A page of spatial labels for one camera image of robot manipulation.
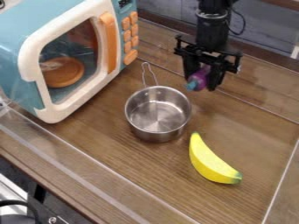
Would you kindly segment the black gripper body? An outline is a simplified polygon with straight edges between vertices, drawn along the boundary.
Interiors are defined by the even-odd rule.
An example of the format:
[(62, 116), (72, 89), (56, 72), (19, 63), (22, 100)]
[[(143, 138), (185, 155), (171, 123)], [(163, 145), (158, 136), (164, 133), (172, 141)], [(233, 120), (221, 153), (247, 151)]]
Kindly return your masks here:
[(229, 43), (230, 34), (230, 10), (218, 14), (209, 14), (197, 10), (197, 33), (195, 35), (179, 34), (174, 53), (199, 57), (201, 63), (211, 65), (215, 61), (226, 60), (229, 70), (233, 73), (239, 71), (242, 52), (234, 49)]

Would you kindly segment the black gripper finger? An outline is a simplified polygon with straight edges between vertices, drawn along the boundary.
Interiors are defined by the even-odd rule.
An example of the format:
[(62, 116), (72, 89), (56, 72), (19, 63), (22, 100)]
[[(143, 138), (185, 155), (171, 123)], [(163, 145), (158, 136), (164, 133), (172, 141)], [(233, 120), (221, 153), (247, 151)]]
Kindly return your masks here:
[(211, 66), (202, 64), (199, 61), (199, 57), (195, 55), (185, 54), (182, 56), (183, 59), (183, 71), (185, 78), (189, 80), (193, 76), (195, 78), (207, 79), (207, 74), (211, 71)]
[(209, 83), (207, 88), (214, 91), (218, 85), (222, 83), (225, 74), (229, 70), (230, 63), (226, 60), (215, 61), (210, 65)]

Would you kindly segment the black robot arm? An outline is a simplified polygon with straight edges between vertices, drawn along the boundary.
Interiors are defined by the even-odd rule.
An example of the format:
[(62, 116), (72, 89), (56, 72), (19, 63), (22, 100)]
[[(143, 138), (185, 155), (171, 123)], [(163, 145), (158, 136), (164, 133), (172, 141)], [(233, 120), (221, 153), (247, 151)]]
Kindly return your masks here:
[(190, 91), (207, 88), (214, 91), (222, 84), (226, 72), (237, 74), (243, 53), (229, 43), (231, 13), (238, 0), (199, 0), (195, 11), (197, 34), (179, 34), (174, 53), (182, 56), (185, 79)]

